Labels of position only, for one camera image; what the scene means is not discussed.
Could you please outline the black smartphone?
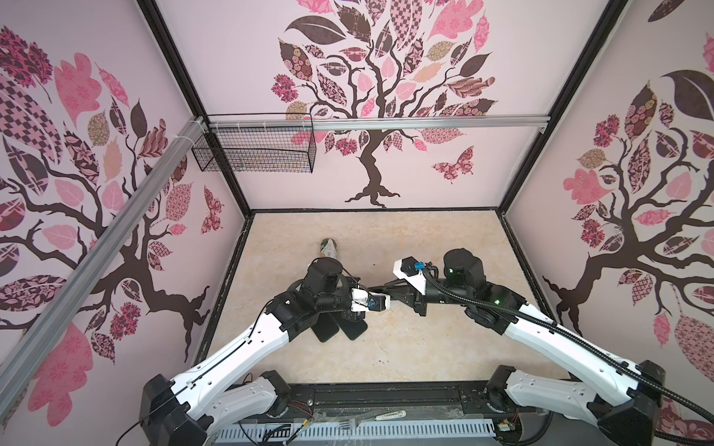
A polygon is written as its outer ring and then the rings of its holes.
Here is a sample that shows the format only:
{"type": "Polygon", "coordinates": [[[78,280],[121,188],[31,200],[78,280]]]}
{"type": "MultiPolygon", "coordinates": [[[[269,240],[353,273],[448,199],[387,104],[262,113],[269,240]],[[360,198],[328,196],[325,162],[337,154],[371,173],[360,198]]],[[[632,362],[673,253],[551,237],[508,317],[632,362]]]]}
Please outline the black smartphone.
{"type": "Polygon", "coordinates": [[[339,315],[334,316],[333,320],[340,331],[351,341],[357,340],[368,329],[368,324],[364,320],[349,321],[339,315]]]}

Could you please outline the black phone case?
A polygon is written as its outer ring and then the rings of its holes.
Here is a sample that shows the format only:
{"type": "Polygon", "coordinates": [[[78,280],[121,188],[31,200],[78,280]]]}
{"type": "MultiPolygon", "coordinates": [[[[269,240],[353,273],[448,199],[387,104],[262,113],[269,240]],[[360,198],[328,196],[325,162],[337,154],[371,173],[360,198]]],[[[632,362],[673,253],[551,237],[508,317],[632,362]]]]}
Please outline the black phone case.
{"type": "Polygon", "coordinates": [[[340,332],[340,327],[328,313],[320,314],[312,326],[312,332],[321,343],[327,343],[340,332]]]}

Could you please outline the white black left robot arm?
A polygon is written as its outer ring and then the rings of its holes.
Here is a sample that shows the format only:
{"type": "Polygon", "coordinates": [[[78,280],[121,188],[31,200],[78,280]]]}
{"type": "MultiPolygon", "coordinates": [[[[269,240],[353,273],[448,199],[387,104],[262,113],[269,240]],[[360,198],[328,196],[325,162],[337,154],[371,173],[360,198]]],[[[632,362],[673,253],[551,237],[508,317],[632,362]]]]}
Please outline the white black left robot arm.
{"type": "Polygon", "coordinates": [[[256,364],[331,313],[360,320],[384,308],[334,258],[316,258],[305,277],[272,298],[256,321],[193,368],[171,379],[156,375],[142,391],[139,426],[152,445],[206,445],[247,417],[286,409],[290,387],[275,372],[243,386],[256,364]]]}

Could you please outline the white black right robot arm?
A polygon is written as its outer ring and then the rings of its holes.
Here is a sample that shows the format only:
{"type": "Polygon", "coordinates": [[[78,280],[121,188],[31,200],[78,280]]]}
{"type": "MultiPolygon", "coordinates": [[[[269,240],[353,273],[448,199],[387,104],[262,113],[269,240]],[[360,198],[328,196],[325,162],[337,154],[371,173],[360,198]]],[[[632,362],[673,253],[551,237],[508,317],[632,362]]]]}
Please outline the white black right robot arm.
{"type": "Polygon", "coordinates": [[[444,267],[404,258],[395,280],[366,293],[366,308],[385,310],[399,301],[425,315],[430,304],[460,305],[474,323],[520,342],[570,375],[554,379],[500,365],[483,391],[495,412],[539,408],[597,427],[617,445],[650,445],[660,415],[664,370],[634,364],[597,348],[563,328],[511,289],[488,282],[483,262],[465,248],[444,255],[444,267]]]}

